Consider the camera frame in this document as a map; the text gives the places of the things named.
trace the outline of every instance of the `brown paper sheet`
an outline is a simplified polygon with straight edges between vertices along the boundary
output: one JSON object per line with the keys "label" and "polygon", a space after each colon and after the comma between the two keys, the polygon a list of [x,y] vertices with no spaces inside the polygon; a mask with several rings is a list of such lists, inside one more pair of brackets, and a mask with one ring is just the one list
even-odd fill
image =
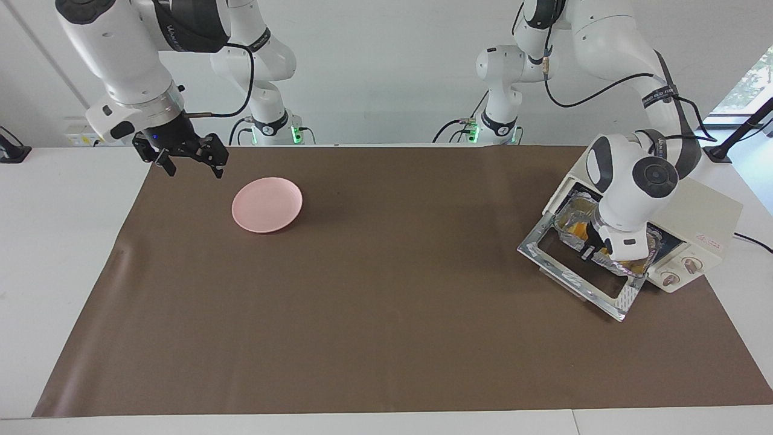
{"label": "brown paper sheet", "polygon": [[[154,168],[35,416],[773,403],[705,279],[649,287],[619,324],[516,251],[581,152],[233,149],[220,181]],[[305,195],[268,236],[230,216],[264,176]]]}

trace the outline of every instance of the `white robotic arm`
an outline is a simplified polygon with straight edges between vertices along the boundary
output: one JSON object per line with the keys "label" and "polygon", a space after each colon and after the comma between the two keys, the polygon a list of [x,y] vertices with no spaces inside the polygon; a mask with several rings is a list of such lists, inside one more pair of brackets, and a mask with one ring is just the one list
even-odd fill
{"label": "white robotic arm", "polygon": [[[282,101],[272,81],[295,75],[295,55],[266,26],[256,0],[230,0],[227,9],[232,26],[231,42],[249,46],[255,61],[253,92],[249,106],[255,142],[260,145],[291,145],[302,141],[302,120]],[[250,87],[250,64],[242,50],[225,49],[211,56],[216,74],[245,94]]]}
{"label": "white robotic arm", "polygon": [[[248,101],[254,124],[265,136],[293,143],[292,115],[267,81],[291,77],[295,57],[271,37],[254,0],[56,0],[56,9],[70,41],[107,89],[87,111],[95,132],[110,139],[134,134],[141,158],[170,176],[176,168],[169,157],[180,156],[205,163],[220,178],[226,147],[215,134],[199,137],[190,119],[237,114],[186,113],[183,89],[161,64],[159,51],[216,53],[216,71],[244,90],[250,88],[252,64],[246,60],[254,60],[257,91]],[[232,30],[242,44],[229,42]]]}
{"label": "white robotic arm", "polygon": [[[652,128],[631,136],[599,136],[591,146],[587,170],[604,194],[593,223],[599,248],[607,247],[614,261],[645,258],[647,222],[667,205],[678,180],[690,174],[702,156],[665,61],[636,29],[629,0],[525,0],[521,12],[513,33],[517,47],[511,51],[526,58],[530,71],[539,68],[541,77],[536,80],[534,72],[499,76],[544,81],[554,102],[573,107],[576,104],[558,103],[547,85],[556,67],[555,60],[551,64],[555,55],[550,34],[570,29],[577,59],[589,74],[625,82],[641,97]],[[502,100],[494,96],[490,83],[489,92],[493,101]],[[514,113],[519,103],[509,109],[501,103],[489,105],[483,114],[492,117],[494,112]],[[489,128],[485,122],[480,126]]]}
{"label": "white robotic arm", "polygon": [[477,142],[510,143],[523,103],[515,84],[542,81],[542,65],[532,63],[518,46],[496,46],[480,53],[477,70],[489,86],[489,100],[475,116]]}

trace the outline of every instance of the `green indicator light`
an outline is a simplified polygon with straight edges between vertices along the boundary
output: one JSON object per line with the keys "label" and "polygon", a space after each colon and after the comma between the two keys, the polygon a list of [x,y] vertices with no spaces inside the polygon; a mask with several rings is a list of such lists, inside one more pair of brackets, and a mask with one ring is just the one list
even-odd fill
{"label": "green indicator light", "polygon": [[478,137],[480,135],[481,135],[481,128],[476,125],[475,132],[473,132],[472,135],[470,136],[470,142],[478,143]]}
{"label": "green indicator light", "polygon": [[510,141],[510,144],[515,145],[521,143],[521,140],[523,139],[523,128],[516,127],[516,132],[512,135],[512,140]]}
{"label": "green indicator light", "polygon": [[295,145],[303,142],[303,135],[301,135],[301,133],[298,131],[297,128],[295,128],[294,125],[292,126],[292,135],[293,135],[293,139],[295,141]]}

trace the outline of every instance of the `pink plate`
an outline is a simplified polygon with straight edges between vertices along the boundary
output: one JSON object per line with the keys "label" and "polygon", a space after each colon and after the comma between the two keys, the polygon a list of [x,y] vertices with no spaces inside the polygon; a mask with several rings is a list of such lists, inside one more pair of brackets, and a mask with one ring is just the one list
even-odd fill
{"label": "pink plate", "polygon": [[263,178],[247,184],[233,199],[231,213],[240,227],[267,234],[288,226],[301,213],[303,194],[290,180]]}

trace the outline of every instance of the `power outlet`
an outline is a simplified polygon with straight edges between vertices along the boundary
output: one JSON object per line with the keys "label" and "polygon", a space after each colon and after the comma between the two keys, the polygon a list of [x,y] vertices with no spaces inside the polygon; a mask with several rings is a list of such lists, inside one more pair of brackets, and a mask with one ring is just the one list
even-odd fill
{"label": "power outlet", "polygon": [[88,125],[71,125],[64,135],[72,146],[95,147],[105,143]]}

